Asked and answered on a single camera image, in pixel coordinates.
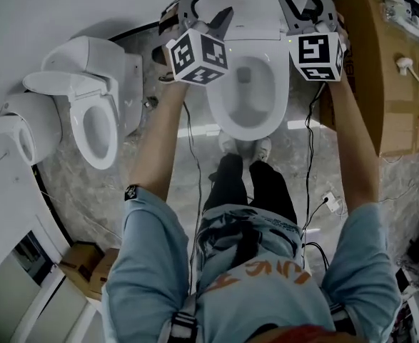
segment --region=fiducial marker cube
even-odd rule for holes
[[[340,81],[345,45],[339,33],[311,33],[288,37],[293,64],[308,81]]]
[[[208,34],[190,28],[166,47],[176,81],[205,86],[228,72],[225,44]]]

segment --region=shoulder strap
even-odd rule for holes
[[[163,324],[158,343],[203,343],[195,313],[196,294],[191,294],[186,298],[183,308]]]
[[[356,313],[347,306],[339,303],[331,303],[329,296],[326,293],[323,295],[330,307],[331,318],[333,319],[336,331],[364,338],[363,329]]]

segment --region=marble floor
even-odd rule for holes
[[[156,67],[150,58],[154,32],[154,29],[142,31],[117,42],[128,53],[143,56],[144,98],[160,98],[161,92],[156,81]],[[268,163],[284,176],[301,226],[306,219],[308,133],[307,129],[289,129],[288,122],[305,119],[309,102],[317,88],[316,84],[304,81],[291,67],[287,112],[279,128],[271,134],[273,150]],[[205,89],[192,86],[186,103],[194,132],[199,133],[194,135],[194,146],[201,165],[204,202],[211,189],[208,176],[216,170],[221,151],[217,136],[203,129],[203,126],[215,124]],[[47,192],[73,240],[95,241],[104,249],[119,247],[123,191],[128,185],[126,167],[134,161],[150,112],[144,109],[140,127],[126,138],[115,165],[99,171],[85,161],[76,147],[69,121],[68,100],[57,97],[56,104],[64,137],[58,151],[39,164]],[[313,118],[318,121],[318,107],[315,108]],[[189,151],[186,127],[187,116],[182,111],[168,203],[181,220],[190,239],[190,248],[196,225],[198,170]],[[343,195],[336,133],[324,126],[317,126],[313,131],[315,152],[310,177],[311,211],[321,203],[326,192],[332,191],[336,197]],[[380,208],[383,224],[388,230],[388,250],[393,260],[396,260],[406,251],[409,240],[419,233],[419,154],[380,159],[379,162],[382,181]],[[244,172],[243,178],[248,194],[252,195],[248,171]],[[336,214],[331,213],[327,207],[321,207],[309,226],[309,229],[316,229],[310,238],[322,246],[329,259],[334,255],[340,229],[347,217],[342,200],[340,204],[341,208]],[[323,262],[320,253],[309,247],[306,254],[314,275],[321,279]]]

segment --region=toilet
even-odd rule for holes
[[[67,96],[73,136],[94,168],[108,169],[142,112],[142,58],[104,39],[80,36],[54,49],[24,86]]]
[[[225,40],[228,74],[207,86],[209,107],[227,134],[243,141],[267,137],[281,124],[288,102],[286,35]]]
[[[270,135],[283,121],[288,103],[288,27],[278,0],[199,4],[202,19],[214,15],[211,5],[233,6],[235,12],[224,39],[229,72],[206,87],[215,122],[243,141]]]
[[[13,139],[27,165],[44,160],[56,151],[61,140],[54,100],[37,93],[8,96],[0,111],[0,134]]]

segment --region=sneaker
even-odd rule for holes
[[[271,153],[271,139],[265,137],[264,139],[257,140],[255,144],[255,152],[253,153],[252,163],[256,161],[266,162],[269,154]]]
[[[236,146],[236,140],[223,131],[220,131],[218,134],[218,145],[220,146],[223,155],[239,154],[238,147]]]

